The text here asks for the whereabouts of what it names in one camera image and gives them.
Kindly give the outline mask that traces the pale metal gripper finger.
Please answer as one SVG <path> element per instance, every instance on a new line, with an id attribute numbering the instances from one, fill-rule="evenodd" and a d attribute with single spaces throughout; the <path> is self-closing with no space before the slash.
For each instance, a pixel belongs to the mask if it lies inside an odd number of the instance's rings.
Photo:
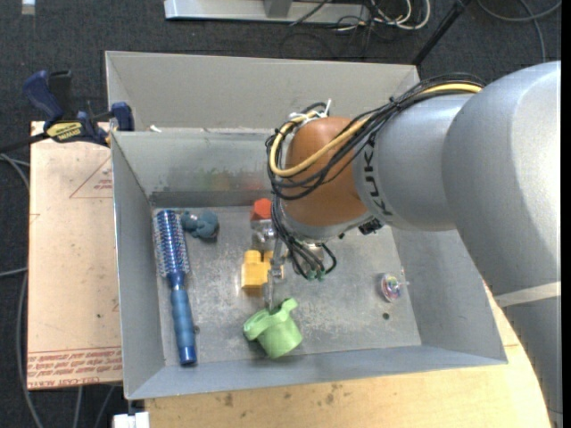
<path id="1" fill-rule="evenodd" d="M 274 228 L 271 222 L 255 222 L 253 224 L 253 248 L 258 251 L 274 249 Z"/>
<path id="2" fill-rule="evenodd" d="M 283 283 L 283 271 L 281 267 L 271 268 L 267 274 L 266 283 L 266 307 L 274 309 L 278 302 L 278 291 Z"/>

